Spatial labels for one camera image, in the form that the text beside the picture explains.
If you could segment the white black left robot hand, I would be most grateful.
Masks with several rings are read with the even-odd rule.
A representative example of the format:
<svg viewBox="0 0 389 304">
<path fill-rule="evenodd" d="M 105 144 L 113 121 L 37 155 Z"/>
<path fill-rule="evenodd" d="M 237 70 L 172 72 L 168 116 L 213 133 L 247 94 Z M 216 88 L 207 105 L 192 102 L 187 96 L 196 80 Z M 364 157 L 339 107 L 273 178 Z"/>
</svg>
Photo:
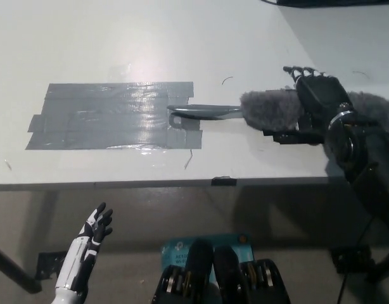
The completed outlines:
<svg viewBox="0 0 389 304">
<path fill-rule="evenodd" d="M 88 281 L 105 237 L 113 232 L 110 224 L 113 210 L 101 203 L 84 222 L 73 239 L 56 282 L 56 289 L 70 291 L 77 296 L 87 293 Z"/>
</svg>

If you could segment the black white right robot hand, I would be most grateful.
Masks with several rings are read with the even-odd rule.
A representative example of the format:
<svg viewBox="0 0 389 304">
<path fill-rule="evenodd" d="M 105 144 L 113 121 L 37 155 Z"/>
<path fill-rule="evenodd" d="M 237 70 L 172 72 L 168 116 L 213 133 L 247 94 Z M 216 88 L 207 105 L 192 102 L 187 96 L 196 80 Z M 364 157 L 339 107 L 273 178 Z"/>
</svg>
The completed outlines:
<svg viewBox="0 0 389 304">
<path fill-rule="evenodd" d="M 293 79 L 304 110 L 322 133 L 327 133 L 340 117 L 354 112 L 346 90 L 336 77 L 306 66 L 284 66 L 283 71 Z"/>
</svg>

